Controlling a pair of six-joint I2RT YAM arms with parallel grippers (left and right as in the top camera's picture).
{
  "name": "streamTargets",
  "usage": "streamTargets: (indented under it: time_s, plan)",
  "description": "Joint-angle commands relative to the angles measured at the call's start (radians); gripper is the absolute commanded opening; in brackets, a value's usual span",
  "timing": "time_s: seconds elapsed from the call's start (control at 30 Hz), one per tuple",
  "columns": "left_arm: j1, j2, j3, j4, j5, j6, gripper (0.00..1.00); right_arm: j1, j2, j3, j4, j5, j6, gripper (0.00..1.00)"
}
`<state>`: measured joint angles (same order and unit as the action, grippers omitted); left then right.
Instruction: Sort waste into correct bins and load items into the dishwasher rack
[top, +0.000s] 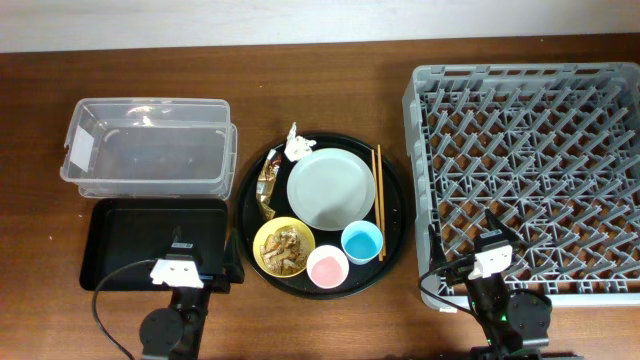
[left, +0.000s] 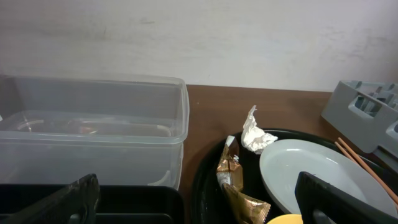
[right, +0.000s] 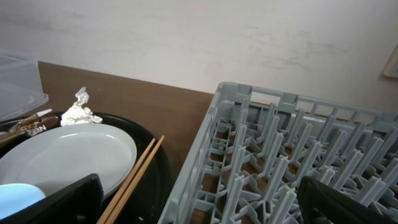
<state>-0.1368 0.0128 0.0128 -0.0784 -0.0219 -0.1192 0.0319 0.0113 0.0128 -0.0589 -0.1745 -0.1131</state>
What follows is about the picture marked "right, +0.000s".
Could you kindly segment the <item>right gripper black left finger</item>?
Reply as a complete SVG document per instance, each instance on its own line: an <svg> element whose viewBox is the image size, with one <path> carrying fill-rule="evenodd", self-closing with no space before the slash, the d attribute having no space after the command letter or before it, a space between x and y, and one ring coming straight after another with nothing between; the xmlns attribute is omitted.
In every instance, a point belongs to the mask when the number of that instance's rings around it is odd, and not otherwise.
<svg viewBox="0 0 398 224"><path fill-rule="evenodd" d="M1 220L1 224L96 223L101 216L103 187L98 174L64 187Z"/></svg>

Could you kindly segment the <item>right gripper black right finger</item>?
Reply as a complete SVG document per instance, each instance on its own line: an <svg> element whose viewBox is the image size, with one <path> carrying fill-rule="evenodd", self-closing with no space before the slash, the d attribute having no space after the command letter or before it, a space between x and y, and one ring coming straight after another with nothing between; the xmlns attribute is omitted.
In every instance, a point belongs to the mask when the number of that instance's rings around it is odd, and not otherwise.
<svg viewBox="0 0 398 224"><path fill-rule="evenodd" d="M297 194L304 224L397 224L313 177L303 177Z"/></svg>

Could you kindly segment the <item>grey round plate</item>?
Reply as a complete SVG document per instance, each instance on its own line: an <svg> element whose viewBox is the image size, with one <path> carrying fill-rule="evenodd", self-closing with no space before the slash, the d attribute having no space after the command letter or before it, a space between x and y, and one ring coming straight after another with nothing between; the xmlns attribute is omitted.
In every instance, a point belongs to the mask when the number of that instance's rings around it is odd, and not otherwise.
<svg viewBox="0 0 398 224"><path fill-rule="evenodd" d="M1 158L1 183L30 184L49 196L90 175L105 197L124 182L137 159L133 138L107 124L51 129L13 147Z"/></svg>

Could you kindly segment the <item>light blue cup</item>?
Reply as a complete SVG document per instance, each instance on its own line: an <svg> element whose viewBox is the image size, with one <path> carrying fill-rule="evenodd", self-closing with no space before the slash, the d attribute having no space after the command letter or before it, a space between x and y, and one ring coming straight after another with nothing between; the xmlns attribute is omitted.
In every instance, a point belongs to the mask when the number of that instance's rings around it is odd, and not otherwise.
<svg viewBox="0 0 398 224"><path fill-rule="evenodd" d="M1 219L20 212L45 197L44 192L34 185L1 185Z"/></svg>

